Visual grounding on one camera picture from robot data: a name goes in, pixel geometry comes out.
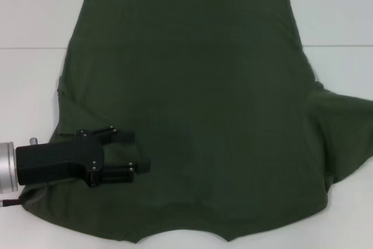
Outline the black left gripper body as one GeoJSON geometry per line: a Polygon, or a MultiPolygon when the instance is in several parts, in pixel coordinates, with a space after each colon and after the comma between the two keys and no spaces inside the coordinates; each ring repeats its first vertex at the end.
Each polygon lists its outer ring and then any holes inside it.
{"type": "Polygon", "coordinates": [[[103,182],[104,130],[81,130],[65,142],[16,148],[16,171],[20,185],[50,183],[78,178],[89,187],[103,182]]]}

